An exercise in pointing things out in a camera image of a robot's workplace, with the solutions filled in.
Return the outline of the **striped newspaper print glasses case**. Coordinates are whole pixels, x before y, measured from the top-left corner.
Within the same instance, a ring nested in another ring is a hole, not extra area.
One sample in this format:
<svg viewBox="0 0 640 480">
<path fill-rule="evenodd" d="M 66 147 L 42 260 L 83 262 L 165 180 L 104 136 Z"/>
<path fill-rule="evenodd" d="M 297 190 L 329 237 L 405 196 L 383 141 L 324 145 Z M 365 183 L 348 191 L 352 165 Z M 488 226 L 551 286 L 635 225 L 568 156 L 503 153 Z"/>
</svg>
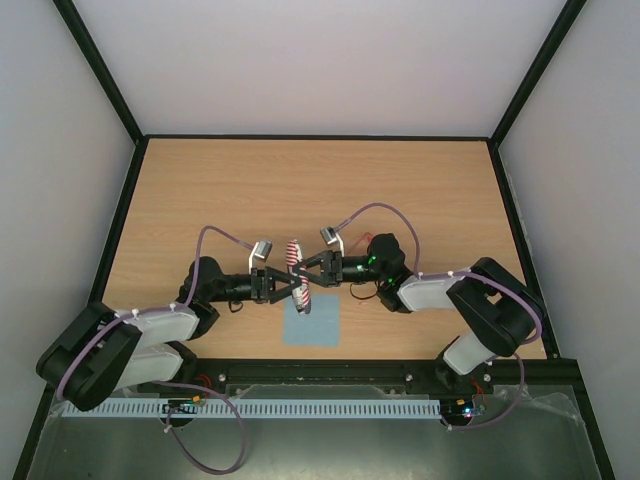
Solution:
<svg viewBox="0 0 640 480">
<path fill-rule="evenodd" d="M 309 281 L 305 276 L 294 272 L 294 266 L 303 259 L 302 249 L 297 239 L 288 241 L 285 258 L 288 272 L 300 282 L 292 291 L 294 307 L 298 314 L 309 315 L 312 307 Z"/>
</svg>

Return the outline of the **blue cleaning cloth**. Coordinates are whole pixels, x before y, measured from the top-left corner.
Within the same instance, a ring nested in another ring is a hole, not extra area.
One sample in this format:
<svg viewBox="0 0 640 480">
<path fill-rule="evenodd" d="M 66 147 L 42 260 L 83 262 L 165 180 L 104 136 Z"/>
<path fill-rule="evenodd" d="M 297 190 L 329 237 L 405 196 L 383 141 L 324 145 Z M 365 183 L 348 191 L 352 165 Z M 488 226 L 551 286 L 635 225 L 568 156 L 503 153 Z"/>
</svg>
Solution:
<svg viewBox="0 0 640 480">
<path fill-rule="evenodd" d="M 283 343 L 289 346 L 337 347 L 340 343 L 340 297 L 317 294 L 311 312 L 299 314 L 287 299 L 283 314 Z"/>
</svg>

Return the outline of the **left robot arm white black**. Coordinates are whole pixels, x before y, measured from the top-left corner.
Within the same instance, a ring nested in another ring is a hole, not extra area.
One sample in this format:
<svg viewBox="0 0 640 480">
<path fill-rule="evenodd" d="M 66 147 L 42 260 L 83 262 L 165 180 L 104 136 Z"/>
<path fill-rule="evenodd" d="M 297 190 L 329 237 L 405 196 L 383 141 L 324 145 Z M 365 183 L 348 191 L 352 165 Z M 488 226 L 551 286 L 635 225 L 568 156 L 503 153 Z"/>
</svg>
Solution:
<svg viewBox="0 0 640 480">
<path fill-rule="evenodd" d="M 185 342 L 204 336 L 219 319 L 214 303 L 276 303 L 304 286 L 297 274 L 271 267 L 226 274 L 212 257 L 191 264 L 177 299 L 148 309 L 88 304 L 36 364 L 57 396 L 82 411 L 114 391 L 170 381 L 194 359 Z"/>
</svg>

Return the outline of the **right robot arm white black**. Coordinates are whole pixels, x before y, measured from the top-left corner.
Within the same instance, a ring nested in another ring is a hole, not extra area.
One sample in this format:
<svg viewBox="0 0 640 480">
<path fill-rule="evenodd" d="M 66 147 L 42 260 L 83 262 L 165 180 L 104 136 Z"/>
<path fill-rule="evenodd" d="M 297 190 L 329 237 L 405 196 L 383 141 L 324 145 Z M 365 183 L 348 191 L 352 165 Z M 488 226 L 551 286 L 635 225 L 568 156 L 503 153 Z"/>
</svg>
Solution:
<svg viewBox="0 0 640 480">
<path fill-rule="evenodd" d="M 456 310 L 468 332 L 439 354 L 436 379 L 445 390 L 460 390 L 471 372 L 498 357 L 514 355 L 542 335 L 541 298 L 490 257 L 472 266 L 436 274 L 415 273 L 391 233 L 374 236 L 363 256 L 324 250 L 289 264 L 291 273 L 330 288 L 343 283 L 375 285 L 375 295 L 393 313 Z"/>
</svg>

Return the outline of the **orange transparent sunglasses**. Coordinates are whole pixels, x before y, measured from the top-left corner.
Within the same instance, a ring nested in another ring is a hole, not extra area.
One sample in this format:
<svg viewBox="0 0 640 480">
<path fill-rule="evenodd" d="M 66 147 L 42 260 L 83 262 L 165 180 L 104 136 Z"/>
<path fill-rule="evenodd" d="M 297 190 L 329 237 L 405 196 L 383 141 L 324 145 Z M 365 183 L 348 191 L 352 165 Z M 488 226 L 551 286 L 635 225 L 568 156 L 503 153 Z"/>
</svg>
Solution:
<svg viewBox="0 0 640 480">
<path fill-rule="evenodd" d="M 347 250 L 348 254 L 352 254 L 352 253 L 362 253 L 366 251 L 366 248 L 370 245 L 371 241 L 373 240 L 374 235 L 371 232 L 364 232 L 355 242 L 352 246 L 349 247 L 349 249 Z M 379 288 L 380 288 L 380 282 L 378 280 L 375 280 L 373 282 L 374 288 L 372 290 L 371 293 L 367 294 L 367 295 L 358 295 L 354 292 L 354 288 L 357 286 L 362 286 L 365 285 L 364 281 L 358 281 L 358 282 L 350 282 L 349 283 L 349 294 L 350 296 L 355 299 L 360 305 L 365 304 L 367 301 L 372 300 L 376 297 Z"/>
</svg>

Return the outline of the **metal base plate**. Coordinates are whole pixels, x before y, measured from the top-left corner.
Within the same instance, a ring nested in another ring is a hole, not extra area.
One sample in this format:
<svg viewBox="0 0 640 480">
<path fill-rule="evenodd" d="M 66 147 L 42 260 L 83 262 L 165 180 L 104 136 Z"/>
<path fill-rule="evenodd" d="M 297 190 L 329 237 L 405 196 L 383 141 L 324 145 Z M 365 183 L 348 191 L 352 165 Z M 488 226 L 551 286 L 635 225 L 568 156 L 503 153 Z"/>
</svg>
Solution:
<svg viewBox="0 0 640 480">
<path fill-rule="evenodd" d="M 440 420 L 244 419 L 237 399 L 426 400 L 377 391 L 252 389 L 233 419 L 49 414 L 32 479 L 596 479 L 573 396 L 502 387 L 461 431 Z"/>
</svg>

